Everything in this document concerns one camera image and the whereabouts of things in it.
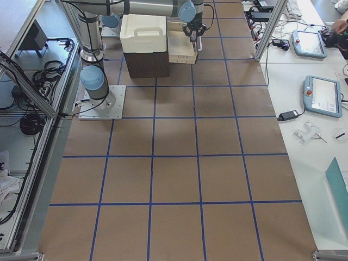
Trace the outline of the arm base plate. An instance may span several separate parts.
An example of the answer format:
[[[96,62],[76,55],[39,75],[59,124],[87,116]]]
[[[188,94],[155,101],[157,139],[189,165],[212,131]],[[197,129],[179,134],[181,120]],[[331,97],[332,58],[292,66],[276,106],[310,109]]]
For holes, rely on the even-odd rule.
[[[102,103],[102,100],[90,100],[88,92],[85,91],[84,100],[87,99],[88,101],[82,103],[82,113],[78,114],[78,118],[80,120],[121,120],[125,96],[125,85],[110,85],[108,96]]]

